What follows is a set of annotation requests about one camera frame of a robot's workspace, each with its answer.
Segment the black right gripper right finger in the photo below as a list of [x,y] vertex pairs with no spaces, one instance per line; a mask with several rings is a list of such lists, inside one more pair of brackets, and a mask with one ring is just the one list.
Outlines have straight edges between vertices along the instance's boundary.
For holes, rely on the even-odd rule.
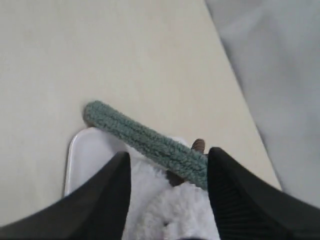
[[266,183],[228,153],[208,153],[207,187],[222,240],[318,240],[320,210]]

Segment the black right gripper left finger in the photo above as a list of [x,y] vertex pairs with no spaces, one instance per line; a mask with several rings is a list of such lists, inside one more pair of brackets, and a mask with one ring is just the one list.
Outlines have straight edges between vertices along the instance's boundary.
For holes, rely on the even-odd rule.
[[118,152],[77,190],[0,228],[2,240],[120,240],[131,198],[131,159]]

